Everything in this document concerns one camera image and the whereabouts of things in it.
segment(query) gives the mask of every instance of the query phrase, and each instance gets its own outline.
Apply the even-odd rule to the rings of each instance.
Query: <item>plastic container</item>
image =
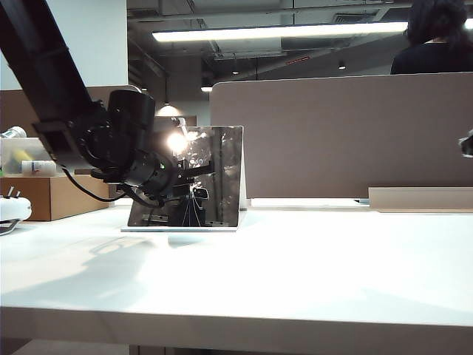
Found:
[[[3,176],[20,175],[22,161],[51,161],[39,138],[0,139],[0,151]],[[55,175],[62,175],[57,168]]]

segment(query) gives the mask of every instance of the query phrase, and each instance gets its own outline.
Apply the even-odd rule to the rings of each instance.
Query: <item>black cable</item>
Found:
[[[146,224],[147,227],[149,227],[149,224],[151,223],[151,218],[153,217],[153,212],[154,212],[154,209],[151,209],[151,211],[149,212],[148,223]]]
[[[164,206],[163,199],[158,199],[158,204],[153,205],[151,203],[147,203],[143,198],[138,196],[136,192],[130,186],[127,185],[120,185],[120,188],[125,194],[133,199],[133,201],[138,202],[140,205],[148,207],[149,209],[158,209]]]
[[[88,194],[90,197],[96,199],[96,200],[99,200],[100,202],[113,202],[113,201],[116,201],[116,200],[120,200],[122,197],[125,197],[126,196],[126,193],[125,194],[121,194],[120,196],[117,196],[117,197],[114,197],[114,198],[103,198],[103,197],[100,197],[100,196],[97,196],[95,195],[94,193],[90,192],[89,190],[87,190],[85,187],[83,187],[82,185],[80,185],[76,180],[74,180],[74,178],[71,176],[71,174],[69,173],[69,171],[67,169],[62,169],[64,174],[66,174],[67,178],[69,179],[69,181],[75,186],[77,187],[79,190],[81,190],[84,194]]]

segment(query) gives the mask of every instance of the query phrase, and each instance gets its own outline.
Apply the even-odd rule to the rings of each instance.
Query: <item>cable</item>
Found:
[[[199,220],[199,216],[197,215],[197,210],[195,209],[195,204],[197,203],[196,199],[195,199],[195,196],[194,196],[194,193],[192,193],[192,205],[194,206],[194,213],[195,213],[195,217],[197,218],[197,222],[199,223],[199,227],[202,227],[200,225],[200,220]]]
[[[147,203],[143,198],[138,196],[136,192],[128,185],[120,185],[120,189],[125,192],[125,194],[133,199],[133,201],[138,202],[140,205],[148,207],[150,209],[161,208],[164,206],[164,201],[161,198],[158,198],[158,204],[153,205],[152,203]]]
[[[154,212],[154,209],[151,209],[151,211],[149,212],[148,223],[146,224],[147,227],[149,227],[149,224],[151,223],[151,218],[153,217],[153,212]]]
[[[114,198],[103,198],[103,197],[100,197],[100,196],[97,196],[96,194],[90,192],[89,190],[87,190],[85,187],[83,187],[82,185],[80,185],[70,174],[70,172],[63,168],[62,171],[64,172],[64,174],[66,174],[67,178],[70,180],[70,182],[75,186],[77,187],[79,190],[81,190],[84,194],[88,194],[90,197],[96,199],[96,200],[99,200],[100,202],[113,202],[113,201],[116,201],[116,200],[120,200],[122,197],[125,197],[126,196],[126,193],[125,194],[121,194],[120,196],[117,196],[117,197],[114,197]]]

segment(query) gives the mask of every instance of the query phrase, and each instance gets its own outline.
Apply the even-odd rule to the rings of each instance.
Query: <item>white desk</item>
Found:
[[[473,354],[473,215],[252,209],[120,233],[129,206],[0,238],[6,337],[310,354]]]

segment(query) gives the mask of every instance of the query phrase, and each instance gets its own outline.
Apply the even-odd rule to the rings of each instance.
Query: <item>gray partition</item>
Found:
[[[473,186],[472,107],[473,73],[228,82],[211,124],[245,127],[248,197],[367,197]]]

